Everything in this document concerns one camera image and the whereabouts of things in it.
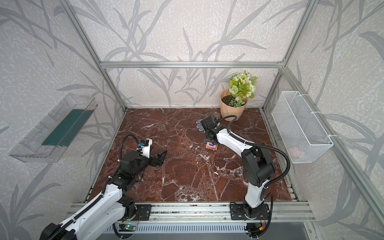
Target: flower pot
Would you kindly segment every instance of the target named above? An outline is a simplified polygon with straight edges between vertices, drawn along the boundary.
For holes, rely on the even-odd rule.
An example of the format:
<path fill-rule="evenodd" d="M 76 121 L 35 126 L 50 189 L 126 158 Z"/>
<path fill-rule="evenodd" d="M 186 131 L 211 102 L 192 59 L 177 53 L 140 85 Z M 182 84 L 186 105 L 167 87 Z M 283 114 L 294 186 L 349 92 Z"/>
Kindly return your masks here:
<path fill-rule="evenodd" d="M 228 96 L 230 95 L 230 92 L 229 90 L 224 90 L 224 92 L 221 93 L 220 95 L 220 111 L 221 111 L 221 117 L 226 117 L 226 116 L 229 116 L 229 115 L 236 115 L 237 116 L 237 120 L 239 120 L 241 114 L 243 114 L 243 111 L 245 109 L 245 107 L 247 106 L 247 102 L 248 102 L 248 98 L 245 98 L 245 104 L 244 106 L 241 106 L 239 108 L 234 108 L 234 107 L 230 107 L 228 105 L 226 105 L 225 103 L 223 103 L 223 101 L 221 100 L 223 97 L 225 96 Z M 233 118 L 226 118 L 225 120 L 230 122 L 232 121 Z"/>

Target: transparent bin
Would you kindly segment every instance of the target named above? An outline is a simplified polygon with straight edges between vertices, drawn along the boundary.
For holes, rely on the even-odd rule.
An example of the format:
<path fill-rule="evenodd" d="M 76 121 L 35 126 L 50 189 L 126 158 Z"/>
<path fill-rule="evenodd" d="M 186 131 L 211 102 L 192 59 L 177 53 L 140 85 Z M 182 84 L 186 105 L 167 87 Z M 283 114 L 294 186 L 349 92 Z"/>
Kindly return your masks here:
<path fill-rule="evenodd" d="M 9 155 L 22 162 L 57 162 L 96 109 L 93 101 L 66 95 Z"/>
<path fill-rule="evenodd" d="M 308 163 L 333 146 L 316 114 L 298 91 L 282 91 L 272 117 L 293 163 Z"/>

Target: green flower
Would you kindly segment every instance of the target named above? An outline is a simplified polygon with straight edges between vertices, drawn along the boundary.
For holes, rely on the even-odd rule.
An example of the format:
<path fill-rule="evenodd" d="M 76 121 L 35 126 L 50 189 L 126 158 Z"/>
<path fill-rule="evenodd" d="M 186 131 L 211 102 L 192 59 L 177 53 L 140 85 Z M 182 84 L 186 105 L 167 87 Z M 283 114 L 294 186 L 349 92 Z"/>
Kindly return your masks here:
<path fill-rule="evenodd" d="M 229 92 L 232 94 L 232 95 L 235 95 L 236 93 L 239 92 L 239 88 L 237 86 L 232 86 L 230 89 L 229 89 Z"/>

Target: wall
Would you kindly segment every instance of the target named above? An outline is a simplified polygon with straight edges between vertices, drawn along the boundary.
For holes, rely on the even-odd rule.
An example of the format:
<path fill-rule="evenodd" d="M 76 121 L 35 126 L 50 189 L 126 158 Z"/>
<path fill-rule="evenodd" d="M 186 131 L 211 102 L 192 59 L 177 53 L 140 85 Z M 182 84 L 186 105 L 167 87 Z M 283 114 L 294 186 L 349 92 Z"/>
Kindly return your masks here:
<path fill-rule="evenodd" d="M 281 61 L 307 5 L 307 0 L 70 2 L 102 61 Z M 219 106 L 222 88 L 238 71 L 109 69 L 109 74 L 127 106 L 206 107 Z M 263 105 L 276 72 L 251 70 L 259 81 L 250 105 Z"/>
<path fill-rule="evenodd" d="M 319 4 L 288 63 L 382 196 L 383 25 L 383 1 Z M 292 90 L 286 80 L 279 87 L 269 114 L 277 93 Z M 313 163 L 294 164 L 291 176 L 326 239 L 384 239 L 384 229 L 332 150 Z"/>
<path fill-rule="evenodd" d="M 82 202 L 123 112 L 56 1 L 0 1 L 0 238 L 38 239 Z M 68 93 L 98 107 L 57 163 L 10 157 Z"/>

